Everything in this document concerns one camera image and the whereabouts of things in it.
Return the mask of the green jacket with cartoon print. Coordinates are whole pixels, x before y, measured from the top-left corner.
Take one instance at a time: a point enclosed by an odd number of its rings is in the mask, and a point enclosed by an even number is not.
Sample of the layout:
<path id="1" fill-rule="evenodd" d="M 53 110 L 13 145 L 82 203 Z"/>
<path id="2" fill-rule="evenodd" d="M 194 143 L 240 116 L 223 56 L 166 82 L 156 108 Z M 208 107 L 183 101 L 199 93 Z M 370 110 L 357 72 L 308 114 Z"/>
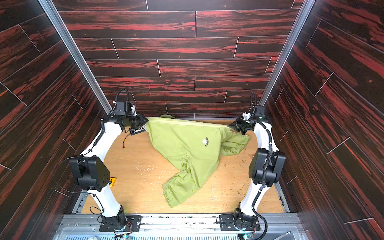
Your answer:
<path id="1" fill-rule="evenodd" d="M 145 129 L 153 147 L 179 170 L 163 184 L 171 208 L 204 186 L 217 170 L 221 156 L 239 154 L 250 140 L 226 125 L 171 118 L 150 117 Z"/>

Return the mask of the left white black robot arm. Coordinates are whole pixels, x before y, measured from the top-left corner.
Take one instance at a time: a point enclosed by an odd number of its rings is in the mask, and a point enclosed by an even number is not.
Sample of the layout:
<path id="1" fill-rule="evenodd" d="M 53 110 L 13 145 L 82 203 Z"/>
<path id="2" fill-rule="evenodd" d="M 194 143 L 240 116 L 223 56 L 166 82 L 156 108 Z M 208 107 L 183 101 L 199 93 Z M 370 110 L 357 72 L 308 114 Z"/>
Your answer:
<path id="1" fill-rule="evenodd" d="M 72 174 L 77 184 L 86 191 L 101 210 L 104 225 L 121 231 L 127 225 L 124 208 L 119 204 L 110 187 L 111 173 L 104 164 L 105 157 L 115 139 L 128 127 L 130 133 L 141 129 L 148 122 L 143 115 L 112 117 L 101 120 L 101 131 L 79 156 L 69 158 Z"/>

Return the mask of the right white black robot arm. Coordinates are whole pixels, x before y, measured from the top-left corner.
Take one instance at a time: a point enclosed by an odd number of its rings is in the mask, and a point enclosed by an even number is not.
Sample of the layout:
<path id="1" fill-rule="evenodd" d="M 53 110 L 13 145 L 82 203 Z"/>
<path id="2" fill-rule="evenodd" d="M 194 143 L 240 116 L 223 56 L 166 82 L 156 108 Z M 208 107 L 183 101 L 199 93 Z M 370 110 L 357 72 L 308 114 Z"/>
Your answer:
<path id="1" fill-rule="evenodd" d="M 229 127 L 243 135 L 252 131 L 257 138 L 258 149 L 249 167 L 251 184 L 246 196 L 235 209 L 233 224 L 240 231 L 253 230 L 240 237 L 241 240 L 261 240 L 266 236 L 268 223 L 257 209 L 265 193 L 279 181 L 286 157 L 274 142 L 272 125 L 263 117 L 252 117 L 244 113 Z"/>

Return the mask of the yellow tape measure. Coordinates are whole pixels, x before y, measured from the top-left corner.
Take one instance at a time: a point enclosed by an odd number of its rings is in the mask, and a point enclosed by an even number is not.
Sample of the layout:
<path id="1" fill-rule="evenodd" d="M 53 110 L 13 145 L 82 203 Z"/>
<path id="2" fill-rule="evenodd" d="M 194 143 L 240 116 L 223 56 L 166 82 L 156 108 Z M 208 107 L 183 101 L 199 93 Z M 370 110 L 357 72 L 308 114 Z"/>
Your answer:
<path id="1" fill-rule="evenodd" d="M 116 178 L 110 178 L 109 186 L 110 188 L 113 188 L 116 184 L 117 179 Z"/>

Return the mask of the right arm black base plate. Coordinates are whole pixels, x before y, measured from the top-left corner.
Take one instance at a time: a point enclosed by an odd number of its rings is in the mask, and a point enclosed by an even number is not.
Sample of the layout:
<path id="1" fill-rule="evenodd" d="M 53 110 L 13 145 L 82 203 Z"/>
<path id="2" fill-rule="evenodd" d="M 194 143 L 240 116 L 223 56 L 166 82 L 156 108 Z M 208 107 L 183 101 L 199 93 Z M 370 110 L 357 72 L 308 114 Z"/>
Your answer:
<path id="1" fill-rule="evenodd" d="M 221 231 L 259 231 L 261 229 L 259 220 L 256 216 L 241 215 L 235 217 L 234 214 L 222 214 L 216 219 Z"/>

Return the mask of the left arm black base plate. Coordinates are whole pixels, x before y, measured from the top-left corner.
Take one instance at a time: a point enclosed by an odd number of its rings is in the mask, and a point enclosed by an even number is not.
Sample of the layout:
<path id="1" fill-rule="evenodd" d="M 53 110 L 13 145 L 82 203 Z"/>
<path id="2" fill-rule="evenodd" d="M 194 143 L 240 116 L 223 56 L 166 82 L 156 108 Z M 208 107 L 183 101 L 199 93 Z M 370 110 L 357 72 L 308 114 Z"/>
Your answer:
<path id="1" fill-rule="evenodd" d="M 138 232 L 141 227 L 142 216 L 105 217 L 101 215 L 101 220 L 100 232 Z"/>

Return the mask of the metal front rail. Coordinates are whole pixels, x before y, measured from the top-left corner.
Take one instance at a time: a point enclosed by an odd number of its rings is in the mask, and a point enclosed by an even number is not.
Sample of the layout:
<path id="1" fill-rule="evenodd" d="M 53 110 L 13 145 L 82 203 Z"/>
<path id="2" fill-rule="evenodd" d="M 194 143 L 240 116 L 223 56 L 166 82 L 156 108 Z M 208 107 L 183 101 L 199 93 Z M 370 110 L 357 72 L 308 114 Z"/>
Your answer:
<path id="1" fill-rule="evenodd" d="M 296 214 L 263 214 L 267 223 L 235 227 L 232 214 L 129 214 L 128 226 L 112 230 L 90 214 L 66 215 L 55 240 L 308 240 Z"/>

